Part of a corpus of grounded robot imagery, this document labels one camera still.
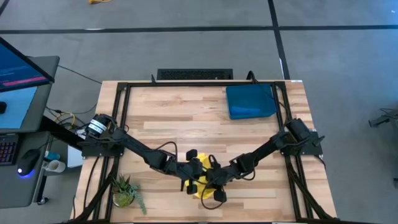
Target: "white tape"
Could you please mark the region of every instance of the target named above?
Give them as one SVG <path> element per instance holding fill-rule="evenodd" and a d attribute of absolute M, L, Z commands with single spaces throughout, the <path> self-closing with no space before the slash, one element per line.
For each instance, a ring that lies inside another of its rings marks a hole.
<path fill-rule="evenodd" d="M 94 119 L 92 119 L 90 123 L 94 124 L 95 126 L 97 126 L 99 128 L 101 128 L 103 131 L 106 130 L 106 126 L 105 125 L 101 124 L 100 122 L 98 122 L 98 121 L 96 121 Z"/>
<path fill-rule="evenodd" d="M 95 126 L 94 124 L 90 124 L 88 127 L 91 128 L 91 129 L 94 129 L 96 132 L 98 132 L 100 134 L 102 134 L 102 132 L 104 131 L 101 128 Z"/>

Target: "plant pot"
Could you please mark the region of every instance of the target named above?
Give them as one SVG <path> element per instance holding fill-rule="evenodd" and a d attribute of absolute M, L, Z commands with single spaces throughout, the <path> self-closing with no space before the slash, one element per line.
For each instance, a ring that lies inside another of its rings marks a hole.
<path fill-rule="evenodd" d="M 131 201 L 129 202 L 129 205 L 126 205 L 126 206 L 123 206 L 123 207 L 121 207 L 117 202 L 116 202 L 116 197 L 117 197 L 117 194 L 113 194 L 113 196 L 112 196 L 112 201 L 113 201 L 113 204 L 116 206 L 116 207 L 118 207 L 118 208 L 124 208 L 124 207 L 127 207 L 127 206 L 129 206 L 130 204 L 132 204 L 132 202 L 134 201 L 134 197 L 131 199 Z"/>

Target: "blue container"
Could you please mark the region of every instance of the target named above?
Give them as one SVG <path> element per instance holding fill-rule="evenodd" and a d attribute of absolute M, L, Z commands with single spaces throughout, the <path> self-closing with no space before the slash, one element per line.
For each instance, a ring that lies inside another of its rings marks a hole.
<path fill-rule="evenodd" d="M 275 101 L 269 84 L 226 87 L 229 118 L 267 118 L 276 113 Z"/>

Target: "concrete floor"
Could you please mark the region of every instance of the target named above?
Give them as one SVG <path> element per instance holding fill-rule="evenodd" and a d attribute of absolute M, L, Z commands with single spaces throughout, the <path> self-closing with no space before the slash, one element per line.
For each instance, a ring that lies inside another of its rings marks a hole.
<path fill-rule="evenodd" d="M 275 0 L 280 26 L 398 24 L 398 2 Z M 179 26 L 270 26 L 266 0 L 11 0 L 0 30 Z M 396 223 L 397 131 L 368 119 L 398 105 L 398 30 L 282 31 L 291 79 L 304 81 L 338 216 Z M 273 31 L 2 35 L 26 55 L 59 55 L 60 64 L 101 80 L 148 80 L 158 68 L 233 68 L 235 79 L 281 79 Z M 48 106 L 85 111 L 100 86 L 58 69 Z M 88 121 L 92 113 L 81 118 Z M 50 177 L 44 205 L 0 210 L 1 223 L 67 220 L 79 173 Z"/>

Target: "keyboard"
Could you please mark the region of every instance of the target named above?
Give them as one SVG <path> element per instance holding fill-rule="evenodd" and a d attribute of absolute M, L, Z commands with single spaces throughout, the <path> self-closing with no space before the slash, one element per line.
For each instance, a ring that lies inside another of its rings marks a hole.
<path fill-rule="evenodd" d="M 14 165 L 18 156 L 18 135 L 0 135 L 0 166 Z"/>

